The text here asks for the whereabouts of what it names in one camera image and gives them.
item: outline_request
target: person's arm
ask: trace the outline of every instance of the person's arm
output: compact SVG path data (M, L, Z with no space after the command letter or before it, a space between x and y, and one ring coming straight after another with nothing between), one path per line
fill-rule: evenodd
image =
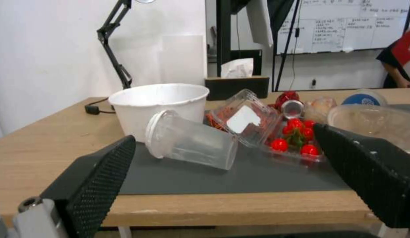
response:
M383 63L386 71L391 75L398 88L410 88L410 82L406 80L399 70L388 63Z

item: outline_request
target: black box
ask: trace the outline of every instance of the black box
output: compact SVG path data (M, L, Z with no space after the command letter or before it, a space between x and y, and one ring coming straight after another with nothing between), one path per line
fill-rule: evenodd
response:
M205 79L205 87L210 92L206 99L208 101L227 100L243 89L251 90L258 98L267 98L269 81L270 78L264 76L244 78L208 77Z

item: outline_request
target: black shirt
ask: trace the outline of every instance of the black shirt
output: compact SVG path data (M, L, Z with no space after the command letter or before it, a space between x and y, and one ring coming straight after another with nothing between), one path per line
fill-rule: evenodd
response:
M389 64L394 68L397 68L400 74L410 82L410 77L408 74L405 72L403 69L402 65L398 62L396 57L392 54L391 49L394 47L396 42L393 42L391 45L389 45L387 48L385 48L379 56L377 56L377 59L380 60L383 63ZM391 75L388 73L385 83L383 84L383 88L385 89L392 89L392 88L397 88L397 84L394 81L394 79L391 77Z

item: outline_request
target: gray mat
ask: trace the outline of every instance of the gray mat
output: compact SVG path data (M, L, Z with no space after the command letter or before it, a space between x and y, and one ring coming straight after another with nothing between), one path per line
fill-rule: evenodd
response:
M307 168L287 158L269 158L239 146L229 171L172 159L157 159L137 143L120 194L255 193L345 190L349 187L328 163Z

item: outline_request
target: desk lamp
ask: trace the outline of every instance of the desk lamp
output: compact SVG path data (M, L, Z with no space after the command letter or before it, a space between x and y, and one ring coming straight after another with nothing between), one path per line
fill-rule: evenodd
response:
M155 0L136 0L136 1L139 3L151 3ZM119 15L116 17L115 21L111 22L121 7L123 8L121 12L119 13ZM111 13L109 14L108 18L105 20L105 23L103 24L103 26L97 30L98 39L100 43L102 44L103 48L105 49L106 54L108 54L108 57L111 60L112 66L114 66L114 69L117 72L118 77L121 80L121 83L123 84L123 89L131 88L131 83L133 79L131 75L127 72L127 70L124 68L124 66L118 63L118 60L115 58L114 53L109 47L108 39L111 36L112 32L114 32L115 28L120 26L121 20L124 18L125 14L128 12L130 8L131 8L131 0L118 0L114 8L112 9Z

